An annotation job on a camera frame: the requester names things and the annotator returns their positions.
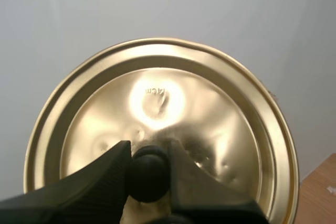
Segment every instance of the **gold metal lid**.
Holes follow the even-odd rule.
[[[105,49],[55,89],[31,134],[24,190],[76,172],[120,140],[135,152],[162,137],[180,140],[201,169],[254,197],[270,223],[293,222],[298,164],[276,102],[230,56],[170,38]]]

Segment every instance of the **black knob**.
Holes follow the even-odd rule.
[[[135,200],[154,202],[170,187],[170,166],[167,154],[158,146],[149,145],[133,155],[126,172],[126,188]]]

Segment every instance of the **white wall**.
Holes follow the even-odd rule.
[[[305,176],[336,150],[335,0],[0,0],[0,198],[55,86],[113,44],[167,36],[238,59],[277,97]]]

